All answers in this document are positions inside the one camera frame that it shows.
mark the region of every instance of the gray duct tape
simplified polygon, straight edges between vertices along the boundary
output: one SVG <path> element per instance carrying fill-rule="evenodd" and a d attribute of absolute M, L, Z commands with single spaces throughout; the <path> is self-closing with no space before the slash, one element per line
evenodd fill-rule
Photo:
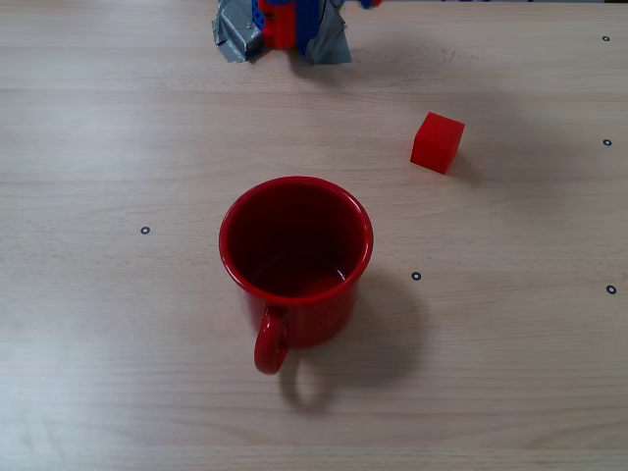
<path fill-rule="evenodd" d="M 244 62 L 261 51 L 262 31 L 251 19 L 251 0 L 219 0 L 212 22 L 214 42 L 229 62 Z"/>
<path fill-rule="evenodd" d="M 349 45 L 344 35 L 344 20 L 340 16 L 343 3 L 343 0 L 323 0 L 321 10 L 325 13 L 318 35 L 307 43 L 305 49 L 305 59 L 308 62 L 321 65 L 351 62 Z"/>

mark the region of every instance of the cube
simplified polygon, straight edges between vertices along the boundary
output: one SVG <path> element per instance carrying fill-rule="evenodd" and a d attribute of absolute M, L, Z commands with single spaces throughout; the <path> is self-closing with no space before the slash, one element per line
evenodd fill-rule
<path fill-rule="evenodd" d="M 410 162 L 446 174 L 458 151 L 464 124 L 429 113 L 414 137 Z"/>

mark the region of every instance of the red plastic part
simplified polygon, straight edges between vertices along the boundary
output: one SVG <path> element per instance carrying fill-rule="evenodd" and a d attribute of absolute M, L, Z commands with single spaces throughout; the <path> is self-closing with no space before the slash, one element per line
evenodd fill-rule
<path fill-rule="evenodd" d="M 296 10 L 294 2 L 280 6 L 271 6 L 265 0 L 259 0 L 259 9 L 264 14 L 265 25 L 262 30 L 264 45 L 276 49 L 288 49 L 296 42 Z"/>
<path fill-rule="evenodd" d="M 414 137 L 410 162 L 439 174 L 446 174 L 458 151 L 464 124 L 429 113 Z"/>

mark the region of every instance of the blue plastic part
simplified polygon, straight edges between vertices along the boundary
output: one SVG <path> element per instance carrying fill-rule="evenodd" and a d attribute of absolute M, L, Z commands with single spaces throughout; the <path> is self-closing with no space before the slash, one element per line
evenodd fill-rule
<path fill-rule="evenodd" d="M 321 21 L 319 0 L 294 0 L 296 2 L 296 48 L 305 55 L 307 43 L 318 35 Z"/>
<path fill-rule="evenodd" d="M 253 11 L 251 14 L 251 18 L 253 19 L 253 22 L 255 23 L 255 25 L 259 27 L 261 30 L 263 30 L 264 26 L 266 25 L 266 17 L 264 17 L 264 14 L 259 9 L 258 0 L 253 0 L 252 4 L 253 4 Z"/>

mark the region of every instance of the red mug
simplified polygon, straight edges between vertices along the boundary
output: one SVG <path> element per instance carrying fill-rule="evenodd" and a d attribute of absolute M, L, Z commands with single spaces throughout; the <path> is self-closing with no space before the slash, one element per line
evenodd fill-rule
<path fill-rule="evenodd" d="M 255 366 L 277 373 L 289 348 L 322 343 L 346 324 L 373 251 L 362 205 L 311 177 L 259 184 L 230 208 L 220 228 L 225 268 L 255 329 Z"/>

